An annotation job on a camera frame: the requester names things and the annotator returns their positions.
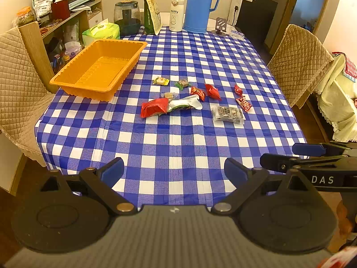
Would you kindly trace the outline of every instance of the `red candy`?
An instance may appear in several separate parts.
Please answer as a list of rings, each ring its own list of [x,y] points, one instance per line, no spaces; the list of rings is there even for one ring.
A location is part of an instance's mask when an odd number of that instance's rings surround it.
[[[157,98],[141,105],[141,117],[151,117],[167,113],[168,98]]]
[[[200,89],[197,88],[197,87],[194,87],[194,86],[193,86],[193,87],[191,88],[191,93],[190,93],[190,95],[198,95],[202,102],[205,101],[206,94],[203,92],[203,90],[200,90]]]
[[[236,101],[246,112],[249,111],[250,108],[252,107],[252,104],[246,101],[245,96],[242,96],[241,98],[237,98]]]
[[[222,100],[217,88],[215,88],[212,85],[205,85],[205,86],[206,86],[207,95],[209,97],[220,101]]]
[[[240,87],[237,86],[237,84],[234,86],[234,92],[241,97],[243,95],[243,91]]]

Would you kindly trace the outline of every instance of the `standing food pouch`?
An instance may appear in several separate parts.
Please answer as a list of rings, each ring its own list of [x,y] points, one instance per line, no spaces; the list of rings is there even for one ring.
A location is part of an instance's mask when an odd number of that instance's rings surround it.
[[[146,34],[158,35],[161,30],[161,16],[156,0],[144,0],[144,26]]]

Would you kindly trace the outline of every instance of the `blue and white checkered tablecloth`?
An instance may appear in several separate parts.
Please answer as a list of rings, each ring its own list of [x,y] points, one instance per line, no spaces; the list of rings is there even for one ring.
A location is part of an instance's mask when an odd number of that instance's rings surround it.
[[[234,190],[223,165],[233,157],[247,167],[259,166],[263,153],[291,155],[295,142],[305,142],[294,114],[264,62],[247,40],[210,33],[138,34],[148,42],[110,102],[69,96],[59,90],[37,122],[35,135],[49,169],[75,174],[100,167],[115,157],[125,173],[113,189],[133,204],[211,207]],[[168,86],[153,85],[157,76]],[[141,104],[161,92],[189,95],[174,86],[186,78],[200,89],[218,88],[222,101],[206,97],[202,110],[174,111],[147,119]],[[213,121],[213,106],[237,107],[234,85],[253,107],[244,126]]]

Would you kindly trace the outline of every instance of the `glass kettle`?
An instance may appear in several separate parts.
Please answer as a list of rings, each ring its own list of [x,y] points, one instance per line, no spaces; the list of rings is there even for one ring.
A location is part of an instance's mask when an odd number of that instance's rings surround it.
[[[140,10],[137,1],[123,0],[115,4],[114,23],[119,25],[120,36],[135,35],[140,29]]]

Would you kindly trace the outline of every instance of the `blue thermos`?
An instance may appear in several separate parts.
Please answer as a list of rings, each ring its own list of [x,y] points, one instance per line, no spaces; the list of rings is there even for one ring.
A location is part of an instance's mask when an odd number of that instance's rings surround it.
[[[212,0],[187,0],[183,29],[192,33],[205,33],[209,15],[217,9],[219,1],[211,8]]]

